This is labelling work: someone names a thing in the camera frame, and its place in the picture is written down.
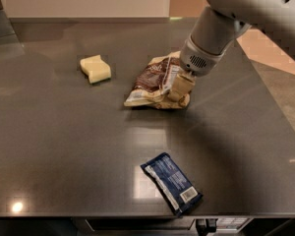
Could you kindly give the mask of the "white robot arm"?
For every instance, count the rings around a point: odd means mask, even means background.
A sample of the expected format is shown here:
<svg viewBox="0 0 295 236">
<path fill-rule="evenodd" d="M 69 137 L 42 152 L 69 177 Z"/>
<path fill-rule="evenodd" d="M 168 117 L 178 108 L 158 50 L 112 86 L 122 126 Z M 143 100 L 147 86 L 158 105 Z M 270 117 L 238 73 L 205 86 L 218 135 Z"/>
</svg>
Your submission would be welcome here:
<svg viewBox="0 0 295 236">
<path fill-rule="evenodd" d="M 295 61 L 295 0 L 207 0 L 180 51 L 180 66 L 208 74 L 249 28 L 262 31 Z"/>
</svg>

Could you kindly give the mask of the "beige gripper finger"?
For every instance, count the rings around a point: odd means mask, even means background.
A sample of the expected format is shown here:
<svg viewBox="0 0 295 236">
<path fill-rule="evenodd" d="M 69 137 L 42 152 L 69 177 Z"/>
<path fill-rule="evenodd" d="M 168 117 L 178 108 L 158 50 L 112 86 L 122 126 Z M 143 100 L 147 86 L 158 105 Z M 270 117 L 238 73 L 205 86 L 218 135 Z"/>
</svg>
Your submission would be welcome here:
<svg viewBox="0 0 295 236">
<path fill-rule="evenodd" d="M 196 84 L 196 78 L 191 73 L 178 73 L 168 93 L 168 98 L 174 102 L 186 100 Z"/>
</svg>

